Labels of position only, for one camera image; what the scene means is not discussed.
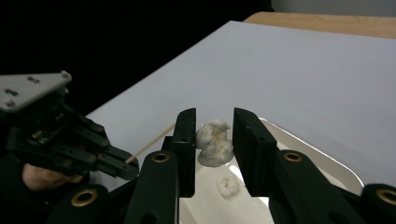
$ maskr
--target white fluffy object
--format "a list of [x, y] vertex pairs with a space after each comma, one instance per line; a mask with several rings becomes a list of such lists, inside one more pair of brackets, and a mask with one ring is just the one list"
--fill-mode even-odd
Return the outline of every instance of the white fluffy object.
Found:
[[239, 183], [235, 175], [227, 174], [218, 181], [218, 190], [223, 198], [230, 198], [239, 192]]
[[227, 139], [231, 129], [222, 119], [205, 122], [196, 132], [196, 148], [202, 149], [198, 162], [207, 167], [219, 167], [233, 159], [233, 142]]

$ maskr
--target human hand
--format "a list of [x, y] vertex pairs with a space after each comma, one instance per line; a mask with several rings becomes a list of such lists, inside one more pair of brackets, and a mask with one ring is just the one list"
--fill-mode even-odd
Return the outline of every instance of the human hand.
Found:
[[82, 175], [63, 175], [29, 163], [23, 165], [21, 177], [26, 187], [32, 191], [56, 189], [66, 183], [78, 183], [83, 178]]

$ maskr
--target white table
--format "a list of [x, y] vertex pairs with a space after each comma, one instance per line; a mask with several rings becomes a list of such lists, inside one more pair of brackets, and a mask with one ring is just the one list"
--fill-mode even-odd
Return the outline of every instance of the white table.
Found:
[[[346, 164], [364, 184], [396, 186], [395, 71], [396, 39], [230, 21], [88, 117], [134, 154], [182, 110], [197, 108], [199, 128], [214, 118], [232, 124], [233, 109], [245, 108]], [[99, 178], [109, 189], [124, 183]]]

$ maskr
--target wooden surface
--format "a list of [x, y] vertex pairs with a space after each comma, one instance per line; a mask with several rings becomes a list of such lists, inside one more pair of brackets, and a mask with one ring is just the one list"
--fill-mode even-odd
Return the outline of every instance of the wooden surface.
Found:
[[396, 18], [258, 12], [244, 22], [297, 29], [396, 38]]

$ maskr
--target black background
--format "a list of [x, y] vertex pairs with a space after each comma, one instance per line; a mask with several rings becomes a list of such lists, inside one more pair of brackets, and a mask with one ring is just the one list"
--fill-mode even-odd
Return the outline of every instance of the black background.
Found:
[[86, 115], [225, 22], [259, 11], [273, 11], [270, 2], [2, 1], [0, 75], [65, 70], [66, 102]]

